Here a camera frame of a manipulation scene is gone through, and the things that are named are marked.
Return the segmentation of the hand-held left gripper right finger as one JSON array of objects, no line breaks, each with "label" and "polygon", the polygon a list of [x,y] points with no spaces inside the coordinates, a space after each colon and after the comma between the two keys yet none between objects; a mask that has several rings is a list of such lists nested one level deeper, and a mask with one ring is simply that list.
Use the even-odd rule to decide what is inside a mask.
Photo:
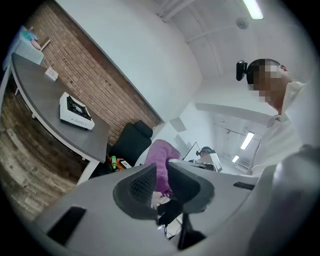
[{"label": "hand-held left gripper right finger", "polygon": [[182,206],[184,214],[197,214],[206,210],[215,196],[215,187],[205,174],[212,171],[193,165],[168,162],[168,184]]}]

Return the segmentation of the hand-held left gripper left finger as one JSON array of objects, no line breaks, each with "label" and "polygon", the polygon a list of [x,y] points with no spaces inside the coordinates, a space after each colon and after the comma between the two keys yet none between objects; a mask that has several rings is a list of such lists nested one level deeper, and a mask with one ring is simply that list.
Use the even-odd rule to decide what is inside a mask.
[{"label": "hand-held left gripper left finger", "polygon": [[152,208],[152,197],[157,185],[155,163],[132,167],[121,171],[124,175],[113,189],[113,199],[128,216],[137,220],[156,220],[157,211]]}]

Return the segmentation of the purple cloth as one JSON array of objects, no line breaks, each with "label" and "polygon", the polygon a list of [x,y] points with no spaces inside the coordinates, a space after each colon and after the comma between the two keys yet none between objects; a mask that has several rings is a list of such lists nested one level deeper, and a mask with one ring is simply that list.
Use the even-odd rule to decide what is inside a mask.
[{"label": "purple cloth", "polygon": [[165,140],[157,139],[151,144],[144,164],[156,164],[156,192],[164,195],[173,194],[168,182],[166,163],[171,159],[179,160],[180,157],[180,152]]}]

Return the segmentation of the white portable gas stove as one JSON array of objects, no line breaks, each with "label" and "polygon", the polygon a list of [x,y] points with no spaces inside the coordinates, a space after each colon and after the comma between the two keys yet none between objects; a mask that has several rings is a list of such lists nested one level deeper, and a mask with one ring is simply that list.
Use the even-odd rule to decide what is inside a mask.
[{"label": "white portable gas stove", "polygon": [[62,121],[92,130],[95,123],[88,112],[87,106],[64,92],[59,100],[59,116]]}]

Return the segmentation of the table with light blue tablecloth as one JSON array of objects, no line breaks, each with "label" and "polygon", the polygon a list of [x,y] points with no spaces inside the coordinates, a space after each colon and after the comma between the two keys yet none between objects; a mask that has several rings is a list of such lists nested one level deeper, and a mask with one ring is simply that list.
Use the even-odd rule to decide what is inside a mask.
[{"label": "table with light blue tablecloth", "polygon": [[5,59],[2,62],[2,70],[5,71],[9,62],[12,53],[16,53],[22,56],[25,59],[28,59],[38,65],[41,64],[44,58],[44,54],[36,49],[30,40],[26,39],[23,35],[23,32],[27,29],[22,25],[16,35],[14,36],[8,50]]}]

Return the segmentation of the black office chair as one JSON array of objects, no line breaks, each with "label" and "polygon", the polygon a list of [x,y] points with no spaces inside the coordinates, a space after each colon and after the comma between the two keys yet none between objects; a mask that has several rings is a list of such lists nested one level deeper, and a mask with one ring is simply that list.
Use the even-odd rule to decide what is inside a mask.
[{"label": "black office chair", "polygon": [[138,158],[152,144],[153,130],[142,120],[134,124],[127,123],[108,155],[124,159],[130,166],[135,166]]}]

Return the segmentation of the person's white shirt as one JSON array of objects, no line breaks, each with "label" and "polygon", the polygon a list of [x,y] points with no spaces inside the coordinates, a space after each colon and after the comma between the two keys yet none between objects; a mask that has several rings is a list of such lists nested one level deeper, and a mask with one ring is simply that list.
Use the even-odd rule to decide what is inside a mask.
[{"label": "person's white shirt", "polygon": [[288,83],[277,110],[254,153],[249,175],[260,176],[304,145],[320,148],[320,86],[314,82]]}]

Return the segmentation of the white printed cardboard box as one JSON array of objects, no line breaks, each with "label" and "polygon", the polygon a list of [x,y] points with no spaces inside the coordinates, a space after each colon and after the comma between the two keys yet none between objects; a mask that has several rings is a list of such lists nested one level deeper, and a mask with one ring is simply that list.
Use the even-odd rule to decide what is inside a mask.
[{"label": "white printed cardboard box", "polygon": [[46,71],[45,71],[45,74],[50,77],[53,81],[56,81],[59,74],[52,68],[52,67],[49,67]]}]

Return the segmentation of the round smoke detector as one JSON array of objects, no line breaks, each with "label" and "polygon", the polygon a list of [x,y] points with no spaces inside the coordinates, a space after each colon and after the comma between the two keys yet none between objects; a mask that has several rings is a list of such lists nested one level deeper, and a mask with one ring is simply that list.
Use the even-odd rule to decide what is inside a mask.
[{"label": "round smoke detector", "polygon": [[249,21],[246,17],[238,17],[235,23],[241,30],[246,30],[249,27]]}]

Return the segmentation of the teal plate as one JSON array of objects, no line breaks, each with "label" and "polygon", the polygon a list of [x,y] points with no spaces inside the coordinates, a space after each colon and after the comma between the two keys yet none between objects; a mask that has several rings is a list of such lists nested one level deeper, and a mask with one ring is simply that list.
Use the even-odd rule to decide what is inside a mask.
[{"label": "teal plate", "polygon": [[37,38],[37,36],[35,34],[33,34],[32,32],[29,32],[27,30],[23,31],[22,35],[28,41],[32,41],[32,40],[37,41],[38,40],[38,38]]}]

